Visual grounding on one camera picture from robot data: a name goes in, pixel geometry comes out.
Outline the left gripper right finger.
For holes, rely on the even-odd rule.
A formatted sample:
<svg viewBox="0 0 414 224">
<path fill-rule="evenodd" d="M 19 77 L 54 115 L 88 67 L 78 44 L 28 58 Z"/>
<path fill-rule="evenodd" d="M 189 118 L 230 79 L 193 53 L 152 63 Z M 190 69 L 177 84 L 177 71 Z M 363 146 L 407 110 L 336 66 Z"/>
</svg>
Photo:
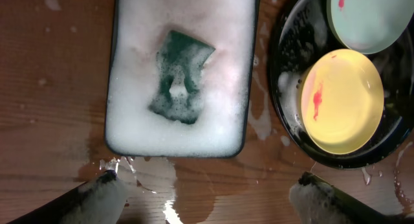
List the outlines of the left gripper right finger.
<svg viewBox="0 0 414 224">
<path fill-rule="evenodd" d="M 290 188 L 289 201 L 304 224 L 413 224 L 413 217 L 381 214 L 310 172 Z"/>
</svg>

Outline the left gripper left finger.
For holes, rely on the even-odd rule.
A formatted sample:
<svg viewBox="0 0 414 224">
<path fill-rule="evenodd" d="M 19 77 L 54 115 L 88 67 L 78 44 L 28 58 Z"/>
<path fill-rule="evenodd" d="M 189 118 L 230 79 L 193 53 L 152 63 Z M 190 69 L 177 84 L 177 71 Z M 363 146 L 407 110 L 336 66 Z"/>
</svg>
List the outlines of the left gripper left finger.
<svg viewBox="0 0 414 224">
<path fill-rule="evenodd" d="M 107 170 L 101 176 L 12 220 L 11 224 L 115 224 L 120 218 L 126 201 L 126 185 L 114 170 Z"/>
</svg>

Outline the green foamy sponge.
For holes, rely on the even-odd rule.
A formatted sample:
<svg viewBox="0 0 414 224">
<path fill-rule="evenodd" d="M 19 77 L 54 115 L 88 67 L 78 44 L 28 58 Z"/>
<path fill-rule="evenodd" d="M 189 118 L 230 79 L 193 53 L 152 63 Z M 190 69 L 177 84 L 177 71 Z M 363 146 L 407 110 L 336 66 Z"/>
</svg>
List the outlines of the green foamy sponge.
<svg viewBox="0 0 414 224">
<path fill-rule="evenodd" d="M 214 52 L 203 41 L 169 31 L 156 54 L 159 83 L 149 110 L 168 120 L 194 124 L 203 109 L 203 67 Z"/>
</svg>

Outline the yellow plate with red stain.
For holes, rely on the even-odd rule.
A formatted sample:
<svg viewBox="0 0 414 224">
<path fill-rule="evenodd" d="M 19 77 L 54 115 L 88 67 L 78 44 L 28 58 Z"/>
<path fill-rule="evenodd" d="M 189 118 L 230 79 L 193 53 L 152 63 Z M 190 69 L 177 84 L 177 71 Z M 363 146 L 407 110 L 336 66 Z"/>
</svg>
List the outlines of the yellow plate with red stain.
<svg viewBox="0 0 414 224">
<path fill-rule="evenodd" d="M 382 118 L 384 88 L 363 54 L 337 49 L 322 56 L 303 79 L 300 114 L 319 149 L 334 155 L 359 150 Z"/>
</svg>

